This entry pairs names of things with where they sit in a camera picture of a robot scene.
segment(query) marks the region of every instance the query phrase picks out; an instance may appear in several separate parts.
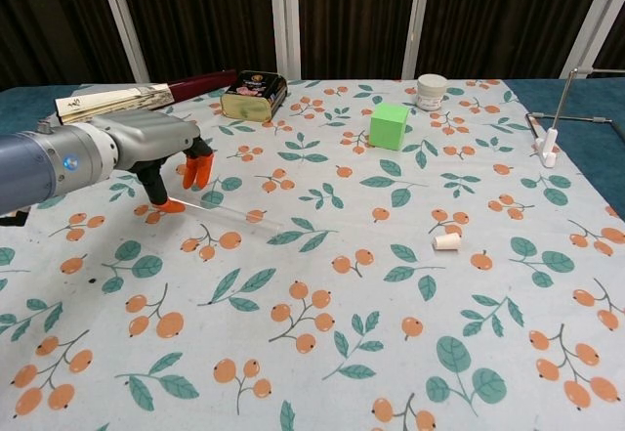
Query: metal stand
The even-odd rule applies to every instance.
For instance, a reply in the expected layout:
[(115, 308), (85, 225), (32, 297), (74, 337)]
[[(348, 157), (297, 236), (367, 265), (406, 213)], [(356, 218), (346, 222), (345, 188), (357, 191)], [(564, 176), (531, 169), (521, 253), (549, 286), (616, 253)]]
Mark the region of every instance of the metal stand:
[(538, 155), (540, 156), (540, 161), (543, 163), (545, 167), (551, 168), (556, 165), (556, 153), (554, 152), (554, 144), (556, 143), (556, 138), (558, 137), (558, 120), (562, 119), (582, 119), (583, 121), (593, 121), (597, 123), (610, 123), (612, 128), (616, 131), (616, 133), (623, 138), (623, 132), (618, 128), (618, 126), (612, 120), (606, 120), (603, 117), (590, 117), (588, 119), (584, 117), (562, 117), (562, 112), (564, 110), (564, 105), (566, 103), (566, 98), (568, 97), (568, 90), (573, 82), (573, 79), (577, 74), (591, 74), (593, 72), (603, 72), (608, 74), (623, 74), (625, 73), (625, 69), (595, 69), (591, 68), (579, 68), (575, 67), (568, 74), (568, 78), (566, 80), (566, 84), (564, 85), (564, 90), (562, 91), (562, 96), (560, 97), (560, 104), (558, 105), (558, 111), (556, 111), (555, 115), (549, 115), (546, 113), (530, 113), (529, 115), (539, 118), (541, 116), (553, 116), (554, 122), (551, 127), (547, 130), (547, 134), (544, 138), (536, 138), (535, 144), (536, 149), (538, 150)]

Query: green block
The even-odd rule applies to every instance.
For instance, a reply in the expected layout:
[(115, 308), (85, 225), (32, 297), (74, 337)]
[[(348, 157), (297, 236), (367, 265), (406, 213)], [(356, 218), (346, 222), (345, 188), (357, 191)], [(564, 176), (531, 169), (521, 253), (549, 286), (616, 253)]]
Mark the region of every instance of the green block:
[(408, 108), (403, 106), (380, 104), (375, 107), (371, 114), (369, 144), (386, 150), (399, 150), (407, 116)]

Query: dark curtain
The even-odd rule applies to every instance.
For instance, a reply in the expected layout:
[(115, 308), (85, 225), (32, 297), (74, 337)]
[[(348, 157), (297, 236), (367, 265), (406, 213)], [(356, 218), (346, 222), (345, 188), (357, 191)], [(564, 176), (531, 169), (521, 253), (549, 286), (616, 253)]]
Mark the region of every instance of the dark curtain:
[(133, 82), (106, 0), (0, 0), (0, 87)]
[(400, 78), (412, 0), (299, 0), (302, 77)]
[(275, 71), (271, 0), (127, 0), (152, 81)]
[[(594, 66), (604, 69), (625, 69), (625, 4), (623, 4), (612, 29), (605, 38)], [(616, 74), (605, 74), (604, 76), (616, 77)]]
[(593, 0), (428, 0), (415, 77), (558, 77)]

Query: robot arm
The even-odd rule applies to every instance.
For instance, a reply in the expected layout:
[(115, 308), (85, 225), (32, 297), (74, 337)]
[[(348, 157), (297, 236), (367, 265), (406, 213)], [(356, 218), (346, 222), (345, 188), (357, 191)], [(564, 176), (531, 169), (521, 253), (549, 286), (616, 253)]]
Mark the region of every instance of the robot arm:
[(205, 187), (213, 151), (199, 128), (156, 111), (112, 112), (85, 123), (0, 135), (0, 214), (88, 187), (113, 169), (136, 173), (157, 208), (182, 211), (160, 177), (162, 164), (179, 151), (187, 155), (184, 187)]

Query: small white cup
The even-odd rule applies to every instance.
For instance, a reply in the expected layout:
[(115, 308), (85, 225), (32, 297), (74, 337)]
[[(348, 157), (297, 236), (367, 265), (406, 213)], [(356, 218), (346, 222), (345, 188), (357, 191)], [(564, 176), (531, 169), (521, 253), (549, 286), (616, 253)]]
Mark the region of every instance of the small white cup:
[(460, 248), (460, 236), (458, 233), (445, 234), (434, 238), (435, 250), (458, 250)]

